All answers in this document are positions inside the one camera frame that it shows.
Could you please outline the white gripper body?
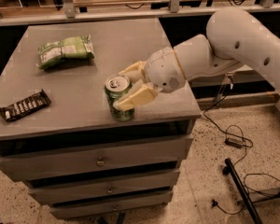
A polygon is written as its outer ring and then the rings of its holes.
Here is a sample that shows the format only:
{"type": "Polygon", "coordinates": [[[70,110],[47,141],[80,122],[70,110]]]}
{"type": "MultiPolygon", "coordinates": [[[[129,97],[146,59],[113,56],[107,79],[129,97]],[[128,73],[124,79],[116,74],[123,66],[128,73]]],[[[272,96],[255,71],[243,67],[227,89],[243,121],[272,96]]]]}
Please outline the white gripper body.
{"type": "Polygon", "coordinates": [[[145,64],[147,81],[159,91],[171,93],[185,86],[186,80],[172,48],[154,52],[145,64]]]}

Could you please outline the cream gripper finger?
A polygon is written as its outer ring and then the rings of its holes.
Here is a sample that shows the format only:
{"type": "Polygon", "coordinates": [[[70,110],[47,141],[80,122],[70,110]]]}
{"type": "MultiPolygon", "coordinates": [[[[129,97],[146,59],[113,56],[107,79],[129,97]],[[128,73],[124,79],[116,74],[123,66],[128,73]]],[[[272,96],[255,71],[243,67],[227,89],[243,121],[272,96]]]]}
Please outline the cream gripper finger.
{"type": "Polygon", "coordinates": [[[131,82],[137,82],[138,80],[146,81],[144,67],[146,62],[138,61],[136,63],[131,64],[124,70],[120,71],[120,75],[124,75],[129,78],[131,82]]]}
{"type": "Polygon", "coordinates": [[[127,111],[152,102],[157,95],[158,92],[153,85],[135,83],[126,94],[113,103],[113,106],[117,110],[127,111]]]}

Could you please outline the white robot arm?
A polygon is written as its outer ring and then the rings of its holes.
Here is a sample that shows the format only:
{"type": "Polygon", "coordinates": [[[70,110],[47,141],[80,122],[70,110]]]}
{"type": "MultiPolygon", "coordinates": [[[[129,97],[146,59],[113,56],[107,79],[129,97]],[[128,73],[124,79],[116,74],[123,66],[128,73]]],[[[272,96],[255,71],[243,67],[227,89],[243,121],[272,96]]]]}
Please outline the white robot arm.
{"type": "Polygon", "coordinates": [[[205,35],[154,52],[122,70],[133,87],[113,103],[122,111],[152,102],[197,77],[215,77],[247,65],[280,94],[280,38],[238,7],[225,7],[208,20],[205,35]]]}

